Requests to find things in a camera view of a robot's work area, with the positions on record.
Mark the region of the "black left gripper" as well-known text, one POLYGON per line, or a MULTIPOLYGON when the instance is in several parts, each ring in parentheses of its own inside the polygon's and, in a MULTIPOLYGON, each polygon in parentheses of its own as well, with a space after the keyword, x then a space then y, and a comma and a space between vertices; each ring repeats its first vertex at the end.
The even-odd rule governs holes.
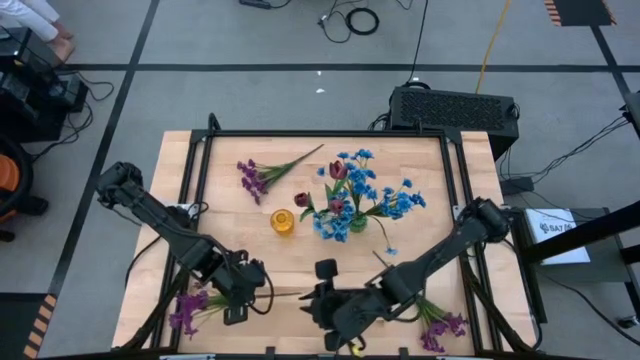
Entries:
POLYGON ((247 252, 234 252, 229 265, 219 272, 219 292, 226 298, 225 324, 238 324, 248 319, 250 306, 255 302, 255 291, 265 286, 263 264, 250 259, 247 252))

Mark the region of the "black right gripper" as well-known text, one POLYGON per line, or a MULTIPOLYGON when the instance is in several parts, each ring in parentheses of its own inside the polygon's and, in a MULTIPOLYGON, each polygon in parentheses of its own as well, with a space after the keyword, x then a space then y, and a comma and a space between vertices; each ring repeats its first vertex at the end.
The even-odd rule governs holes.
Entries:
POLYGON ((324 345, 327 350, 339 350, 358 339, 362 346, 362 334, 378 318, 385 315, 385 300, 373 287, 336 289, 334 278, 338 275, 335 259, 315 263, 315 274, 320 280, 314 290, 300 297, 309 300, 302 311, 325 330, 324 345))

